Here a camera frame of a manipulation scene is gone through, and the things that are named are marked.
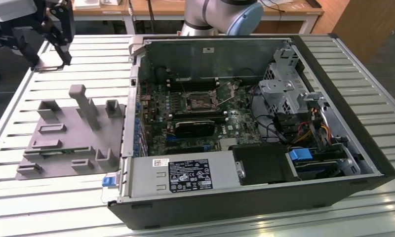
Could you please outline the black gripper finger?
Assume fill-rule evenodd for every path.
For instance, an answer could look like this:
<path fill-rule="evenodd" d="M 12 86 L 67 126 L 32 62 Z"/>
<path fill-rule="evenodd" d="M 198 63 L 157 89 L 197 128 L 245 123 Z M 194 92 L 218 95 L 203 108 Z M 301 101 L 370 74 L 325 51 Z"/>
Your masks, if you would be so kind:
<path fill-rule="evenodd" d="M 71 0 L 55 0 L 55 6 L 47 8 L 46 15 L 34 14 L 34 30 L 54 45 L 62 59 L 62 66 L 71 65 L 68 48 L 76 33 L 74 6 Z"/>
<path fill-rule="evenodd" d="M 8 47 L 15 54 L 24 56 L 34 69 L 40 61 L 40 57 L 34 47 L 27 42 L 23 29 L 14 24 L 14 20 L 0 22 L 0 48 Z"/>

